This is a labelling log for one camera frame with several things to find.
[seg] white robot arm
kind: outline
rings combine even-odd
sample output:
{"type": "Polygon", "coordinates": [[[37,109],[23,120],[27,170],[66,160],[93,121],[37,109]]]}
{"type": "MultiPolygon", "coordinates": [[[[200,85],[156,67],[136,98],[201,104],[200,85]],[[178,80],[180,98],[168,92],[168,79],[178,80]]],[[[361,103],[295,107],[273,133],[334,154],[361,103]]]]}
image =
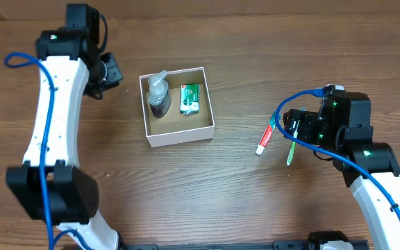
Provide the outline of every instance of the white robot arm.
{"type": "MultiPolygon", "coordinates": [[[[400,176],[390,172],[372,175],[397,201],[400,209],[400,176]]],[[[367,221],[376,249],[400,249],[400,222],[385,196],[370,180],[361,176],[350,188],[367,221]]]]}
{"type": "MultiPolygon", "coordinates": [[[[97,182],[79,170],[76,139],[84,94],[101,97],[104,90],[119,85],[121,72],[111,53],[100,55],[98,12],[85,4],[67,7],[66,27],[43,31],[37,40],[37,56],[53,79],[55,101],[45,153],[53,225],[62,231],[73,229],[91,249],[118,250],[119,234],[112,230],[98,210],[97,182]]],[[[40,96],[31,142],[23,167],[11,167],[8,187],[32,219],[44,220],[39,191],[40,149],[49,109],[50,87],[40,70],[40,96]]],[[[82,242],[68,233],[80,247],[82,242]]]]}
{"type": "Polygon", "coordinates": [[[400,250],[400,219],[395,207],[400,210],[400,167],[390,145],[373,142],[371,101],[366,94],[345,92],[343,87],[334,85],[293,97],[311,92],[323,98],[319,112],[290,110],[283,115],[285,129],[279,130],[287,138],[292,138],[296,131],[300,144],[332,156],[320,159],[333,161],[334,167],[342,172],[346,186],[351,188],[365,216],[374,246],[400,250]],[[347,163],[357,164],[360,169],[347,163]],[[395,203],[393,207],[384,193],[364,176],[368,174],[385,188],[395,203]]]}

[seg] clear plastic bottle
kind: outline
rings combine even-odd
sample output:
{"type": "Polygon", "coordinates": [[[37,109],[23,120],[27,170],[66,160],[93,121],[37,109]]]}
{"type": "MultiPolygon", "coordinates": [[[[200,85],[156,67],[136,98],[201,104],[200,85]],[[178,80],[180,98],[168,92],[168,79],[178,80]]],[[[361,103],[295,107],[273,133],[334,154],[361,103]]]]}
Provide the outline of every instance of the clear plastic bottle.
{"type": "Polygon", "coordinates": [[[149,96],[147,101],[151,106],[153,116],[163,117],[171,106],[171,96],[169,95],[169,86],[165,77],[166,70],[149,78],[149,96]]]}

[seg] toothpaste tube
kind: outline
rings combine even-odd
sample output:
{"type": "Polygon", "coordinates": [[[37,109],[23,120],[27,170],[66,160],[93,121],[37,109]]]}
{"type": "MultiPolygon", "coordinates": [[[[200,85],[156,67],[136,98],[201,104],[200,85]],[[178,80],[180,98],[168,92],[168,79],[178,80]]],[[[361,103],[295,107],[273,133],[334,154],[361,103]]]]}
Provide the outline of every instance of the toothpaste tube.
{"type": "Polygon", "coordinates": [[[265,147],[267,147],[269,140],[271,139],[272,133],[274,132],[274,129],[276,129],[276,122],[274,121],[276,111],[274,111],[274,114],[272,115],[267,128],[265,129],[265,132],[263,133],[262,139],[260,139],[260,142],[258,143],[257,150],[256,150],[256,155],[260,156],[263,151],[265,150],[265,147]]]}

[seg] green box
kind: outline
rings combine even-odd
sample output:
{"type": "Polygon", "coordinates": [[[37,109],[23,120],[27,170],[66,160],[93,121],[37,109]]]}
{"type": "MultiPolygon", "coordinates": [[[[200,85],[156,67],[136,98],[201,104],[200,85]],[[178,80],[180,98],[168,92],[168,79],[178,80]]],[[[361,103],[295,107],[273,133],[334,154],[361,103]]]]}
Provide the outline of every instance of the green box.
{"type": "Polygon", "coordinates": [[[185,115],[197,114],[200,109],[199,85],[183,84],[180,90],[180,112],[185,115]]]}

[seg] white box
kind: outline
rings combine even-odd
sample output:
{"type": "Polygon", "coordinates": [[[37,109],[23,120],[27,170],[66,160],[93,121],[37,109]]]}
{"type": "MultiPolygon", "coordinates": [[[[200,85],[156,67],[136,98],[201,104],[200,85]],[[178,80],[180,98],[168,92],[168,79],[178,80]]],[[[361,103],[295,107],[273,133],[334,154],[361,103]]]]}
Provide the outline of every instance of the white box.
{"type": "Polygon", "coordinates": [[[156,74],[140,76],[144,127],[151,147],[212,139],[215,124],[204,68],[182,69],[167,73],[165,79],[169,84],[172,102],[166,115],[161,118],[152,115],[147,101],[148,78],[156,74]],[[193,83],[200,85],[200,110],[198,114],[184,115],[180,112],[180,87],[182,84],[193,83]]]}

